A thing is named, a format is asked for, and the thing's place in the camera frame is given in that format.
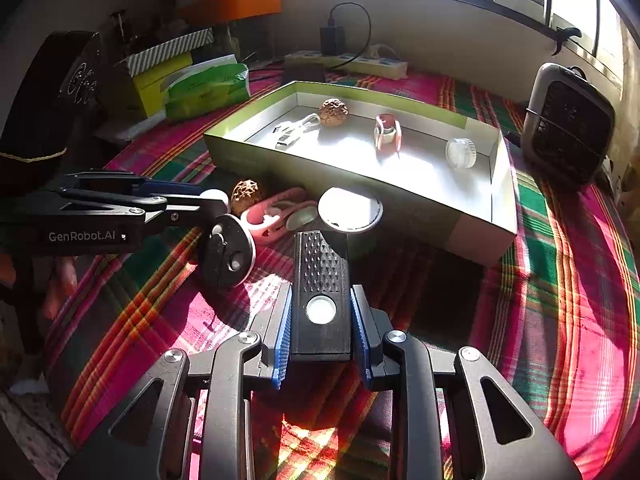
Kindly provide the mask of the left hand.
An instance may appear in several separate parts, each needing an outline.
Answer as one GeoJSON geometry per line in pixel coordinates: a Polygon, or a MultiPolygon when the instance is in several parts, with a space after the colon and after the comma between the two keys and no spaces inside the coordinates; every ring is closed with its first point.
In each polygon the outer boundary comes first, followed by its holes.
{"type": "MultiPolygon", "coordinates": [[[[52,270],[47,281],[47,290],[40,311],[43,316],[54,321],[69,296],[76,292],[78,279],[76,257],[58,257],[53,260],[52,270]]],[[[1,254],[1,284],[14,289],[17,273],[11,257],[1,254]]]]}

